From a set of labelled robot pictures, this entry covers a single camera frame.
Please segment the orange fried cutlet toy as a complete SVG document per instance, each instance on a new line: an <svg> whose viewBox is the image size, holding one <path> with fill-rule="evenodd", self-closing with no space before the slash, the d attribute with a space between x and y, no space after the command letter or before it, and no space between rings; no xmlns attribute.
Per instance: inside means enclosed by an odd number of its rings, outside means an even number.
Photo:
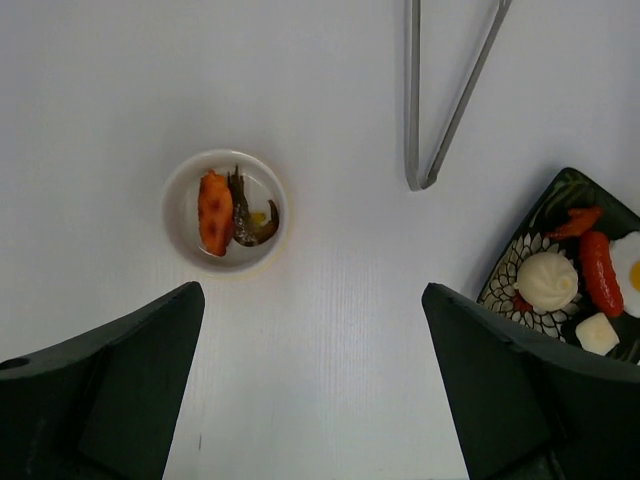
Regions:
<svg viewBox="0 0 640 480"><path fill-rule="evenodd" d="M199 234L208 253L226 255L234 230L233 208L227 179L209 170L200 179L198 194Z"/></svg>

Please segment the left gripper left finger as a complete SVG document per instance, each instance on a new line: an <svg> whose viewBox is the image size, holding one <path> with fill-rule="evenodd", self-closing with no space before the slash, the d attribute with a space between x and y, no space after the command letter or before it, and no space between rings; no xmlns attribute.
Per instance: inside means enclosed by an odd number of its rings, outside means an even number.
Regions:
<svg viewBox="0 0 640 480"><path fill-rule="evenodd" d="M1 364L4 479L160 479L205 296L188 282L144 307Z"/></svg>

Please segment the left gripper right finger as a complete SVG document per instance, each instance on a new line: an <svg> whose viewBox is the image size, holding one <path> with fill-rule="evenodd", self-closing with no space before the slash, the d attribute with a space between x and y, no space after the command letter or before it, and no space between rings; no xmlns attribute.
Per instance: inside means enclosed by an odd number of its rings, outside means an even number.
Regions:
<svg viewBox="0 0 640 480"><path fill-rule="evenodd" d="M639 368L436 283L422 306L472 479L636 479Z"/></svg>

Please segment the metal tongs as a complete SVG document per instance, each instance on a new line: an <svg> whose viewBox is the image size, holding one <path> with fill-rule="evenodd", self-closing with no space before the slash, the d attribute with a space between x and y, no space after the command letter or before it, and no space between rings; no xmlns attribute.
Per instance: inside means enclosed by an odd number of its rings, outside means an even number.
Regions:
<svg viewBox="0 0 640 480"><path fill-rule="evenodd" d="M412 192L437 181L511 5L404 3L404 174Z"/></svg>

